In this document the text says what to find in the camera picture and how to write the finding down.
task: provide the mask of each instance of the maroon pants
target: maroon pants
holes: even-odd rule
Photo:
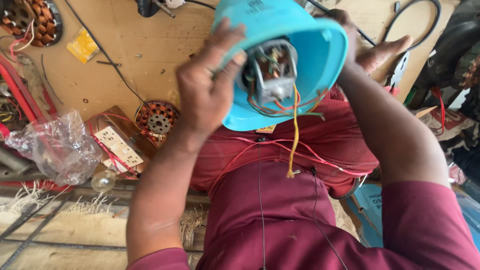
[[[378,165],[378,161],[367,148],[352,108],[336,85],[325,95],[315,112],[322,112],[325,121],[317,116],[299,116],[300,142],[308,145],[320,158],[341,169],[316,162],[317,158],[302,144],[297,146],[296,152],[304,156],[295,155],[293,163],[308,170],[315,166],[318,178],[323,180],[330,195],[339,198],[352,189],[358,175],[370,172]],[[258,162],[258,146],[262,161],[289,161],[290,151],[279,145],[273,143],[255,145],[240,140],[239,137],[251,141],[264,137],[267,142],[279,139],[292,140],[293,120],[278,124],[271,134],[219,128],[205,142],[198,156],[190,184],[192,189],[208,191],[213,195],[226,174],[241,166]],[[288,149],[292,147],[290,141],[278,143]]]

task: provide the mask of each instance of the maroon shirt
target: maroon shirt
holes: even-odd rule
[[[253,163],[231,172],[211,198],[204,255],[197,269],[257,270],[263,266],[258,169],[258,163]],[[262,162],[266,268],[343,269],[313,222],[311,173],[289,179],[286,172],[286,163]],[[480,254],[452,190],[416,181],[384,188],[384,248],[366,248],[335,227],[327,190],[317,182],[317,221],[348,269],[480,269]],[[137,260],[130,269],[189,267],[183,249],[169,248]]]

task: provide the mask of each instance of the wooden workbench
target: wooden workbench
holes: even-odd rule
[[[213,5],[218,2],[204,1]],[[48,78],[64,103],[61,105],[54,99],[59,112],[77,109],[86,120],[95,113],[118,105],[133,118],[141,102],[123,84],[111,66],[96,63],[106,61],[106,57],[100,53],[83,64],[66,50],[67,43],[73,39],[81,25],[63,0],[55,2],[64,20],[62,40],[50,48],[28,48],[24,52],[35,59],[40,69],[40,55],[44,54]],[[394,15],[395,0],[320,2],[330,9],[335,7],[347,10],[352,21],[375,41],[381,39]],[[162,11],[151,18],[143,18],[137,13],[134,0],[71,0],[70,3],[112,60],[122,64],[121,72],[142,98],[166,100],[180,106],[175,67],[188,60],[188,56],[202,46],[213,21],[213,10],[187,3],[173,10],[175,19]],[[441,0],[441,3],[442,15],[435,31],[426,42],[411,52],[407,70],[399,85],[402,89],[397,96],[399,100],[405,98],[413,85],[458,1]],[[411,34],[414,38],[422,36],[433,21],[434,14],[431,3],[415,4],[398,19],[388,40],[405,34]],[[359,38],[359,42],[365,48],[370,47],[365,40]],[[141,54],[142,58],[135,57],[135,54]],[[384,65],[372,77],[378,81],[384,80],[388,66],[389,64]]]

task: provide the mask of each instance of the copper stator coil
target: copper stator coil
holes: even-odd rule
[[[25,4],[13,4],[7,7],[1,21],[1,27],[10,35],[23,37],[32,20],[34,24],[34,40],[31,45],[47,47],[60,41],[63,33],[63,22],[57,6],[51,0],[26,0]],[[27,43],[32,38],[26,35]]]
[[[157,133],[158,129],[154,128],[154,130],[152,130],[148,126],[148,120],[152,115],[161,116],[168,121],[168,131],[166,133]],[[135,123],[142,130],[141,133],[144,136],[150,137],[156,142],[163,142],[171,129],[174,128],[175,121],[178,120],[179,117],[180,112],[172,104],[165,101],[152,100],[145,102],[145,104],[140,107]]]

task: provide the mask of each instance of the person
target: person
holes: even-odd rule
[[[224,19],[198,56],[178,69],[182,116],[131,200],[129,269],[189,268],[180,240],[189,186],[207,190],[212,201],[197,269],[480,269],[435,136],[368,76],[412,38],[379,44],[355,63],[356,31],[348,15],[328,15],[350,39],[336,82],[344,94],[335,86],[320,102],[316,111],[325,121],[298,118],[304,144],[294,179],[286,177],[284,162],[292,121],[269,136],[221,127],[245,53],[215,71],[244,38],[244,26],[231,29]],[[335,226],[328,196],[351,194],[358,175],[378,162],[384,248],[366,248]]]

